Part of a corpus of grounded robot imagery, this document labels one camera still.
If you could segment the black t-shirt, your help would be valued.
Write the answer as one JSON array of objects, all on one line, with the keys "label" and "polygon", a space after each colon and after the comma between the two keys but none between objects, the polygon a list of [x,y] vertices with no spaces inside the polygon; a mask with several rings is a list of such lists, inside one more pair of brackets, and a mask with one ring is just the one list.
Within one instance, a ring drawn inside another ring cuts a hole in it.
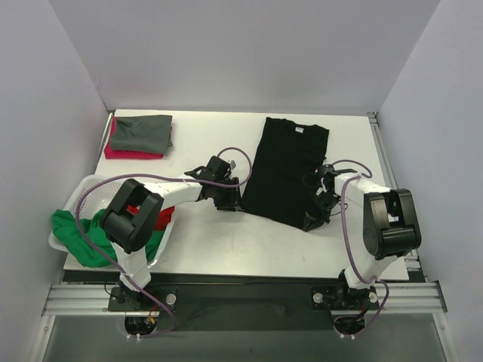
[{"label": "black t-shirt", "polygon": [[244,212],[302,229],[314,183],[326,159],[327,128],[266,118],[251,177],[241,197]]}]

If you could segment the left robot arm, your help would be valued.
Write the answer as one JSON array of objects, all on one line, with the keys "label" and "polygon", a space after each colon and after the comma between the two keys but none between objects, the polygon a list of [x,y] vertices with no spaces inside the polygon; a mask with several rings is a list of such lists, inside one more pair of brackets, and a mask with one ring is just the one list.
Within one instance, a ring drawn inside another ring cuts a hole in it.
[{"label": "left robot arm", "polygon": [[103,214],[100,226],[111,242],[127,288],[126,302],[142,311],[152,303],[146,245],[162,211],[189,202],[214,201],[217,210],[236,211],[241,200],[239,179],[231,176],[233,161],[213,156],[205,166],[177,181],[143,184],[124,181]]}]

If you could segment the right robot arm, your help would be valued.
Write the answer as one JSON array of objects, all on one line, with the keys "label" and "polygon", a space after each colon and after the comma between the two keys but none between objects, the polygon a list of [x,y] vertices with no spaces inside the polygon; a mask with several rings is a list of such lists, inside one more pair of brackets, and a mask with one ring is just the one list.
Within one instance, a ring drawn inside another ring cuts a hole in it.
[{"label": "right robot arm", "polygon": [[[340,205],[343,241],[349,267],[342,271],[343,284],[334,289],[338,305],[351,308],[361,299],[361,290],[380,281],[382,273],[397,259],[420,247],[422,237],[414,199],[407,189],[391,189],[372,181],[372,171],[359,161],[343,159],[323,164],[309,175],[310,194],[302,230],[312,231],[331,220]],[[346,219],[346,204],[362,211],[361,257],[352,252]]]}]

